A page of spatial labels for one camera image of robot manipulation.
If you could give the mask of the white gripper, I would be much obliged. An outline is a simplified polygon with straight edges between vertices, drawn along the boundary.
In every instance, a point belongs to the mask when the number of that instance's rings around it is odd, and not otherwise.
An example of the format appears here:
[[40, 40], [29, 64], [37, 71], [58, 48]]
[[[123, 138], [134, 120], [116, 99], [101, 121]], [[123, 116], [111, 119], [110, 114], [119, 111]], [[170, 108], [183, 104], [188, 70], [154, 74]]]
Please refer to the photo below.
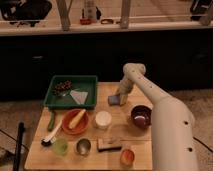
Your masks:
[[127, 101], [128, 94], [132, 91], [134, 83], [129, 80], [127, 77], [124, 77], [118, 85], [118, 89], [116, 91], [117, 94], [120, 94], [120, 106], [124, 105]]

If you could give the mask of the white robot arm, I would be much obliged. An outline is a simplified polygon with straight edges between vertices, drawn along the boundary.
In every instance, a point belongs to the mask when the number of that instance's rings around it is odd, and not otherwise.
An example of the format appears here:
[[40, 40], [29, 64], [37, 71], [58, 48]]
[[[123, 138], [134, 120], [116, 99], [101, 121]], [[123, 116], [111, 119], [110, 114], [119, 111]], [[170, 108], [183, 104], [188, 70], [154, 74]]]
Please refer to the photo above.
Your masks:
[[199, 171], [192, 134], [195, 118], [189, 108], [144, 74], [144, 64], [127, 63], [116, 94], [124, 105], [136, 85], [153, 104], [151, 114], [153, 171]]

